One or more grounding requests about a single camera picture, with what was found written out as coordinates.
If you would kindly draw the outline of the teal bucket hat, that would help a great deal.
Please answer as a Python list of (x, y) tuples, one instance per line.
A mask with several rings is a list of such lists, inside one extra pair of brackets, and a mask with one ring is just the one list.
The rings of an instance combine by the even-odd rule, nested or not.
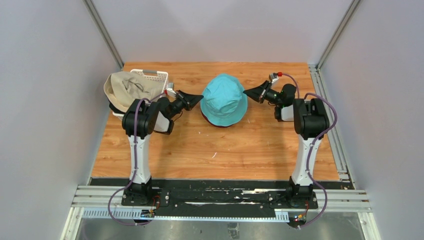
[(216, 127), (230, 127), (239, 123), (248, 110), (245, 88), (229, 74), (221, 73), (213, 78), (202, 92), (200, 110), (205, 119)]

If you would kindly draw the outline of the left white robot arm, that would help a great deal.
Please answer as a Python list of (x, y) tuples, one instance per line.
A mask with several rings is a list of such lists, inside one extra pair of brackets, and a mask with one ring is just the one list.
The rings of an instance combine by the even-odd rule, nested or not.
[(174, 101), (166, 96), (134, 100), (121, 121), (131, 148), (131, 174), (124, 189), (127, 198), (133, 197), (142, 207), (152, 203), (152, 175), (149, 168), (151, 135), (170, 135), (175, 125), (173, 117), (184, 110), (191, 111), (203, 98), (203, 95), (178, 90)]

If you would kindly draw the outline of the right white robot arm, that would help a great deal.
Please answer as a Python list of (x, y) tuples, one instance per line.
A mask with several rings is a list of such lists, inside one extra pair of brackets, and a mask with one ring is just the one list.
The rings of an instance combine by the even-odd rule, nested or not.
[(289, 83), (277, 92), (272, 89), (270, 81), (264, 81), (243, 93), (260, 104), (267, 101), (273, 105), (274, 118), (278, 122), (293, 122), (298, 136), (298, 152), (284, 196), (286, 203), (297, 209), (313, 198), (315, 157), (325, 131), (330, 127), (324, 103), (317, 97), (311, 100), (297, 98), (296, 86)]

